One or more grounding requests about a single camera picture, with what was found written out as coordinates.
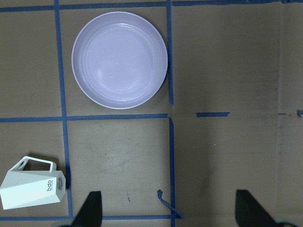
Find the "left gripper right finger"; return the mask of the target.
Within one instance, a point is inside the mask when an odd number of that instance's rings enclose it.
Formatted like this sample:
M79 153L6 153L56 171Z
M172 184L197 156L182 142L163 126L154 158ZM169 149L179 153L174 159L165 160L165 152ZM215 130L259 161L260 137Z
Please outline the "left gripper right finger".
M235 219L239 227L278 226L248 190L236 191Z

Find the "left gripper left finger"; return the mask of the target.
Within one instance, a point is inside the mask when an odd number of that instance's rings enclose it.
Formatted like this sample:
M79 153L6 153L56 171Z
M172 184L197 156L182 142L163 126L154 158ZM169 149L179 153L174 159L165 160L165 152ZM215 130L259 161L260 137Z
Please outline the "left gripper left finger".
M71 227L100 227L102 225L101 191L90 192Z

